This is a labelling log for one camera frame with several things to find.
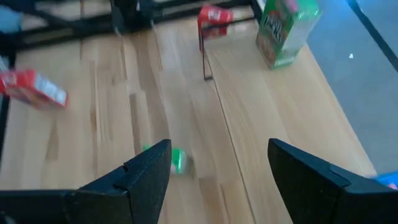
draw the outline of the red cardboard box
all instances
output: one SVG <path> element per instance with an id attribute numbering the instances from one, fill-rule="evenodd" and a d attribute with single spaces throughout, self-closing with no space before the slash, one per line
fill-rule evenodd
<path id="1" fill-rule="evenodd" d="M 68 95 L 35 70 L 0 73 L 0 93 L 37 109 L 64 108 Z"/>
<path id="2" fill-rule="evenodd" d="M 204 5 L 198 16 L 198 33 L 202 27 L 215 24 L 225 24 L 233 20 L 233 13 L 230 10 L 219 7 Z M 227 34 L 228 27 L 214 28 L 203 33 L 203 38 L 216 37 Z"/>

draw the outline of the green juice carton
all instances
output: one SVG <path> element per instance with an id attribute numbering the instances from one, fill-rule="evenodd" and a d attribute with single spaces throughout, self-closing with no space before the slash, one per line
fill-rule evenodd
<path id="1" fill-rule="evenodd" d="M 320 15 L 316 0 L 267 0 L 256 43 L 270 69 L 293 63 Z"/>

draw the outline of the cardboard box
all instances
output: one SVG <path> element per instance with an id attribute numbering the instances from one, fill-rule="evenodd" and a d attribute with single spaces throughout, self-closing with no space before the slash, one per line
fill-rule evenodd
<path id="1" fill-rule="evenodd" d="M 0 73 L 0 93 L 37 109 L 64 108 L 68 95 L 35 70 Z"/>
<path id="2" fill-rule="evenodd" d="M 270 69 L 294 61 L 320 16 L 316 0 L 267 0 L 256 42 Z"/>
<path id="3" fill-rule="evenodd" d="M 200 42 L 200 32 L 202 27 L 206 27 L 209 25 L 216 25 L 216 24 L 225 24 L 231 22 L 232 20 L 233 20 L 232 11 L 211 5 L 204 5 L 198 16 L 199 42 Z M 228 27 L 220 27 L 208 30 L 203 33 L 203 39 L 226 35 L 227 30 Z"/>

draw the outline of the beverage carton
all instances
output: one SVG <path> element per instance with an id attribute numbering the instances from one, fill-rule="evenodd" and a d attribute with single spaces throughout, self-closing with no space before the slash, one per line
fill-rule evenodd
<path id="1" fill-rule="evenodd" d="M 35 70 L 0 73 L 0 93 L 37 109 L 64 108 L 67 93 Z"/>
<path id="2" fill-rule="evenodd" d="M 267 0 L 256 43 L 270 69 L 294 61 L 320 15 L 316 0 Z"/>

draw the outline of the wooden surface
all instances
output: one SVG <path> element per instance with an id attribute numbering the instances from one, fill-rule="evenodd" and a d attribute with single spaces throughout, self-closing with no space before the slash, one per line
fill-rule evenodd
<path id="1" fill-rule="evenodd" d="M 83 12 L 103 8 L 91 2 Z M 70 105 L 36 111 L 11 101 L 0 189 L 77 188 L 170 138 L 194 170 L 170 178 L 159 223 L 289 223 L 269 138 L 374 174 L 308 47 L 291 67 L 270 72 L 255 27 L 206 42 L 214 82 L 203 81 L 194 19 L 21 53 L 17 66 L 58 83 Z"/>

